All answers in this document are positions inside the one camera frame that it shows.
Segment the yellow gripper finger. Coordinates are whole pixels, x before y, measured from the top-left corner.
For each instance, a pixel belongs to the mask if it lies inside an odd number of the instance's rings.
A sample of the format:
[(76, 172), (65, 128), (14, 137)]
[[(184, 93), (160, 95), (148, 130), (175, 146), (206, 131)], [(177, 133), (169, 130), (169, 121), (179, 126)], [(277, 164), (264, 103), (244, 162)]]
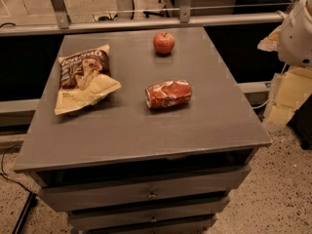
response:
[(294, 67), (282, 75), (268, 121), (286, 126), (295, 112), (312, 95), (312, 69)]
[(257, 48), (265, 52), (277, 52), (281, 27), (276, 27), (268, 36), (262, 39)]

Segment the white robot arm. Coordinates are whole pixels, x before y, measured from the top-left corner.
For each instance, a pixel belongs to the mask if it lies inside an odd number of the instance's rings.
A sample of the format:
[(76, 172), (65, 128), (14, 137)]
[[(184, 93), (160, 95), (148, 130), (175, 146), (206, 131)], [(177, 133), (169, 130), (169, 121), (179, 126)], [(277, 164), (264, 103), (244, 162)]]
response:
[(280, 26), (257, 48), (276, 52), (290, 69), (280, 75), (276, 96), (266, 116), (275, 125), (287, 125), (312, 94), (312, 0), (299, 0)]

